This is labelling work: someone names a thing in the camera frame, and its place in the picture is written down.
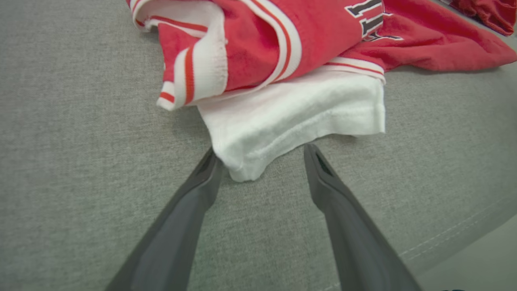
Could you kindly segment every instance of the white towel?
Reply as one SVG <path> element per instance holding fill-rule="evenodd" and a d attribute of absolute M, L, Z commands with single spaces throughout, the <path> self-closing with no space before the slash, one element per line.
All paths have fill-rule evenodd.
<path fill-rule="evenodd" d="M 275 158 L 318 137 L 383 133 L 383 96 L 380 79 L 318 69 L 198 109 L 216 155 L 242 182 L 256 180 Z"/>

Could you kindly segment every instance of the black lettering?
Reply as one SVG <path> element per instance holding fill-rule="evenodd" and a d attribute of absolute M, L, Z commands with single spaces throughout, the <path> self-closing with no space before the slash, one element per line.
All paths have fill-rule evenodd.
<path fill-rule="evenodd" d="M 361 20 L 362 36 L 363 37 L 367 36 L 370 32 L 372 32 L 373 30 L 378 28 L 379 25 L 381 25 L 382 23 L 383 23 L 382 14 L 375 18 L 372 18 L 372 19 L 365 18 L 365 19 Z"/>
<path fill-rule="evenodd" d="M 363 12 L 382 5 L 382 0 L 366 0 L 365 2 L 346 6 L 345 9 L 350 12 L 355 18 L 363 16 Z"/>

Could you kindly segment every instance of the folded clothing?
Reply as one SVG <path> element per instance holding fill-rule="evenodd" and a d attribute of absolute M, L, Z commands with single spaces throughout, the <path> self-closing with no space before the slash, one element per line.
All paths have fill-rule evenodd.
<path fill-rule="evenodd" d="M 413 65 L 434 71 L 481 70 L 515 62 L 499 37 L 431 1 L 384 0 L 383 27 L 340 54 L 385 71 Z"/>
<path fill-rule="evenodd" d="M 476 70 L 517 59 L 498 37 L 436 3 L 386 0 L 385 8 L 378 32 L 313 73 L 198 105 L 234 180 L 255 180 L 276 157 L 324 135 L 384 132 L 384 71 Z"/>
<path fill-rule="evenodd" d="M 135 25 L 158 26 L 158 104 L 257 91 L 312 71 L 382 24 L 381 0 L 127 0 Z"/>
<path fill-rule="evenodd" d="M 513 34 L 517 17 L 515 0 L 442 0 L 468 17 L 477 17 L 483 24 L 502 35 Z"/>
<path fill-rule="evenodd" d="M 232 99 L 198 105 L 216 155 L 238 182 L 256 180 L 269 163 L 328 134 L 383 133 L 379 78 L 317 69 Z"/>

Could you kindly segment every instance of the jersey number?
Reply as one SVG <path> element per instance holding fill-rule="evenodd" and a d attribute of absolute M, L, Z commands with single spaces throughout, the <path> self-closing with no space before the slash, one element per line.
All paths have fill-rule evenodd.
<path fill-rule="evenodd" d="M 366 18 L 364 17 L 363 12 L 381 7 L 382 5 L 382 0 L 366 0 L 356 5 L 346 6 L 345 10 L 348 11 L 348 13 L 350 13 L 354 18 L 362 18 L 359 20 L 359 22 L 362 25 L 362 36 L 365 37 L 369 35 L 370 32 L 376 30 L 383 23 L 383 14 L 381 12 L 381 14 L 373 18 Z"/>

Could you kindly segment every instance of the gray fabric surface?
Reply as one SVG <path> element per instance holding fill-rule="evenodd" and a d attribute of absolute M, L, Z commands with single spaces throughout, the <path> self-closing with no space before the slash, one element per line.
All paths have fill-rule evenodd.
<path fill-rule="evenodd" d="M 124 1 L 11 1 L 0 19 L 0 290 L 100 290 L 208 132 L 195 108 L 155 107 L 157 35 Z M 386 76 L 387 134 L 316 142 L 414 273 L 517 212 L 516 76 L 401 68 Z M 190 290 L 337 282 L 300 148 L 256 182 L 224 176 Z"/>

